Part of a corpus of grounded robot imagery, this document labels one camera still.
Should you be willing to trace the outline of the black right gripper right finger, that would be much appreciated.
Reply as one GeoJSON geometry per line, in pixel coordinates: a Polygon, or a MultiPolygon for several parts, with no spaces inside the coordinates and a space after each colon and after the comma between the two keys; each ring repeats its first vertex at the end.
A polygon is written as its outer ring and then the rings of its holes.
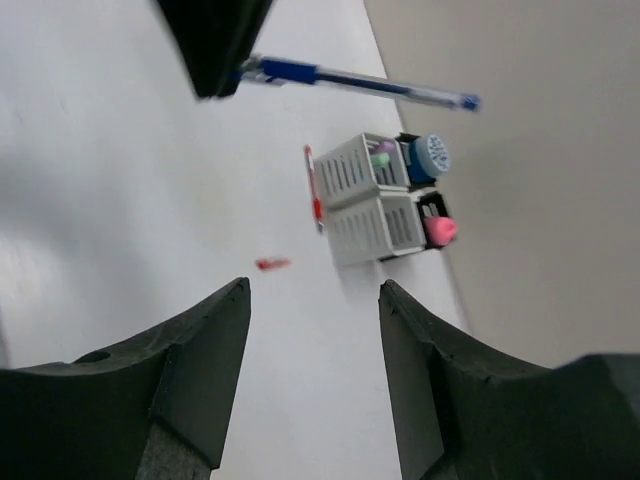
{"type": "Polygon", "coordinates": [[[405,479],[635,479],[639,358],[545,368],[445,322],[393,281],[383,354],[405,479]]]}

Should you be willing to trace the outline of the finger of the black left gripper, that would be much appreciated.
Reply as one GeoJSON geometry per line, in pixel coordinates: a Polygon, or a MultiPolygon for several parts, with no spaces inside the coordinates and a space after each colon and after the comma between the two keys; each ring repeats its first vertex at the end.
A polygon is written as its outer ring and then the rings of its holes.
{"type": "Polygon", "coordinates": [[[158,0],[199,99],[235,94],[271,0],[158,0]]]}

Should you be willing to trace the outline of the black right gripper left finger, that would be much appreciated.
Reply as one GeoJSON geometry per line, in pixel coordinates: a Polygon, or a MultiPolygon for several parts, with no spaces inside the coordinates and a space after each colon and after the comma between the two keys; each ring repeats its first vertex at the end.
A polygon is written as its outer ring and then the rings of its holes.
{"type": "Polygon", "coordinates": [[[222,462],[251,318],[238,278],[129,339],[1,373],[5,479],[206,479],[222,462]]]}

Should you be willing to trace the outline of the blue pen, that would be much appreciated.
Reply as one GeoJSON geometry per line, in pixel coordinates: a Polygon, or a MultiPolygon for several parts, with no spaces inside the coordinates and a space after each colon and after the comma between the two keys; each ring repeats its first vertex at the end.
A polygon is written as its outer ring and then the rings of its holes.
{"type": "Polygon", "coordinates": [[[478,112],[481,107],[481,99],[475,94],[393,82],[386,78],[332,70],[319,65],[269,56],[250,56],[233,74],[232,79],[272,86],[286,83],[327,86],[451,110],[478,112]]]}

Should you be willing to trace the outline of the pink capped bottle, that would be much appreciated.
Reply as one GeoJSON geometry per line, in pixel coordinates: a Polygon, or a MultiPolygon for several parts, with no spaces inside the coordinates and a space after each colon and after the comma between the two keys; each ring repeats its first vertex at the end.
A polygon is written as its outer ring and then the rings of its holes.
{"type": "Polygon", "coordinates": [[[446,247],[457,237],[458,225],[449,217],[426,216],[423,224],[430,243],[437,248],[446,247]]]}

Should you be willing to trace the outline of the red pen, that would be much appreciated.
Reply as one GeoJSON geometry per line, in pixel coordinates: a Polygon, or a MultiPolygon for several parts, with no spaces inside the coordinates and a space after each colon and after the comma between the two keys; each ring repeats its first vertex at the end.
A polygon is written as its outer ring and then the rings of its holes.
{"type": "Polygon", "coordinates": [[[317,191],[315,181],[315,171],[313,166],[312,150],[309,145],[304,146],[304,158],[306,162],[306,170],[309,181],[309,190],[311,195],[312,214],[316,225],[316,230],[320,235],[324,233],[324,216],[321,200],[317,191]]]}

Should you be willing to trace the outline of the purple highlighter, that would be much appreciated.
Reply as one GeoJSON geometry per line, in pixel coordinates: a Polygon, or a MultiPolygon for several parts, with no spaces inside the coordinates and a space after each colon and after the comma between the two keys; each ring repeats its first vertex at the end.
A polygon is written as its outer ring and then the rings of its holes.
{"type": "Polygon", "coordinates": [[[394,141],[383,141],[375,149],[376,154],[390,153],[395,149],[394,141]]]}

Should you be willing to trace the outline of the green highlighter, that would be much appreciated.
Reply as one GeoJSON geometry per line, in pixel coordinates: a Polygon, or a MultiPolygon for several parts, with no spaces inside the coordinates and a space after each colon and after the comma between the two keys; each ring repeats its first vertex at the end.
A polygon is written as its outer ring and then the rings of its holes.
{"type": "Polygon", "coordinates": [[[370,162],[374,169],[383,169],[390,163],[390,155],[386,152],[371,154],[370,162]]]}

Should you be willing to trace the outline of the blue glue jar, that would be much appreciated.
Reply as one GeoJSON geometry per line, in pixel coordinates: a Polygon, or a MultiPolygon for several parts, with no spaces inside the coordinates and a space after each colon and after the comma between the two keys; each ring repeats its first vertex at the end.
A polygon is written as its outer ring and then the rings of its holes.
{"type": "Polygon", "coordinates": [[[433,183],[451,168],[451,158],[443,140],[425,135],[408,146],[407,172],[412,184],[433,183]]]}

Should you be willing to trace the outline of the red pen cap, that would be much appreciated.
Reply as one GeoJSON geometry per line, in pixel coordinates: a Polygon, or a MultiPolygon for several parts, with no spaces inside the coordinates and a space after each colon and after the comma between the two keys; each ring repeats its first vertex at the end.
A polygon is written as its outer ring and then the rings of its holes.
{"type": "Polygon", "coordinates": [[[291,264],[291,261],[283,257],[260,258],[255,261],[256,267],[260,271],[271,271],[282,269],[291,264]]]}

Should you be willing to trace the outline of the white left slotted container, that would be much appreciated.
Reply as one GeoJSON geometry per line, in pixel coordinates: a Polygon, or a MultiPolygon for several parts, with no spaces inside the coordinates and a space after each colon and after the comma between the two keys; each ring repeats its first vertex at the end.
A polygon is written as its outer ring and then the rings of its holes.
{"type": "Polygon", "coordinates": [[[337,210],[380,192],[407,193],[409,178],[400,146],[391,137],[361,133],[313,160],[319,198],[326,210],[337,210]],[[380,142],[394,141],[390,163],[374,169],[370,155],[380,142]]]}

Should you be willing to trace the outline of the black right slotted container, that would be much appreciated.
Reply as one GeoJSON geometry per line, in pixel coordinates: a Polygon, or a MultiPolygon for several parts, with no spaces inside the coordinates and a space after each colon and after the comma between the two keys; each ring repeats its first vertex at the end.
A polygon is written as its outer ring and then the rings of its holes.
{"type": "Polygon", "coordinates": [[[383,200],[383,211],[391,253],[381,257],[382,262],[420,251],[441,250],[457,237],[457,224],[437,190],[389,197],[383,200]]]}

